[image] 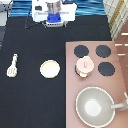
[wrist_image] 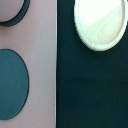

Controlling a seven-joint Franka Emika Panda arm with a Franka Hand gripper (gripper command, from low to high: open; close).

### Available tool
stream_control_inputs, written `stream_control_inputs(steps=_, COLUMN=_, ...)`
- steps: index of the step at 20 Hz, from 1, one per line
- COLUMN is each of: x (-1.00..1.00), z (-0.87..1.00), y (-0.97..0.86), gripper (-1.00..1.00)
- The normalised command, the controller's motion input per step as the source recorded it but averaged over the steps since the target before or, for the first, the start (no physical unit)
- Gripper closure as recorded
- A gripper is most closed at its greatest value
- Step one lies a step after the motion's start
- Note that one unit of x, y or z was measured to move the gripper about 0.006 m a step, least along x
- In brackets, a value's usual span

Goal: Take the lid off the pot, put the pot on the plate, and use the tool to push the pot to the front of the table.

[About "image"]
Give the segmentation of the white gripper body blue ring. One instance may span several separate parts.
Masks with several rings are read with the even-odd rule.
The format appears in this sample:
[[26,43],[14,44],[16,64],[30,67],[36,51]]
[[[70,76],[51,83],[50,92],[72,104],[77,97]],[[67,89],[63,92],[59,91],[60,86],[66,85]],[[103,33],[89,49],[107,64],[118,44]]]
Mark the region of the white gripper body blue ring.
[[55,14],[48,11],[32,11],[33,21],[41,23],[45,27],[66,27],[67,23],[75,20],[75,10],[60,10]]

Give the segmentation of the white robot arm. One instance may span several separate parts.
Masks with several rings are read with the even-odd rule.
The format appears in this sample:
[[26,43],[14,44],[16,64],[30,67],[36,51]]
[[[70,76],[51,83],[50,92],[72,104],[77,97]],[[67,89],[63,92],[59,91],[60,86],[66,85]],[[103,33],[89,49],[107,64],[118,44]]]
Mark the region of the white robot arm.
[[75,20],[77,5],[64,0],[32,0],[32,18],[45,27],[62,27]]

